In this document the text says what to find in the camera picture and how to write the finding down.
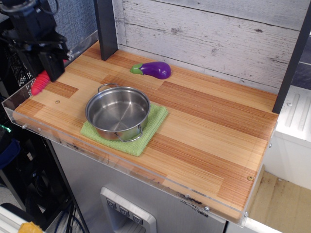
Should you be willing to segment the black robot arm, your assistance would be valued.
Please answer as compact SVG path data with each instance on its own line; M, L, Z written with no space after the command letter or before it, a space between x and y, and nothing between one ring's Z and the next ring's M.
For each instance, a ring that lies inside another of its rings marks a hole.
M46 0L4 0L0 6L13 29L2 33L9 48L16 52L33 76L42 71L55 82L65 71L68 60L67 39L56 31L54 15Z

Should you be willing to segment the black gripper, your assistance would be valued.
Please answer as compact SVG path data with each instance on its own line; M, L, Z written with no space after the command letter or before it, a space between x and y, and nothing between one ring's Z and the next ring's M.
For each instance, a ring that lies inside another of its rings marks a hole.
M55 82L64 72L63 60L68 60L67 39L57 33L53 11L1 11L9 17L13 28L1 36L17 51L32 75L40 73L40 62L50 81Z

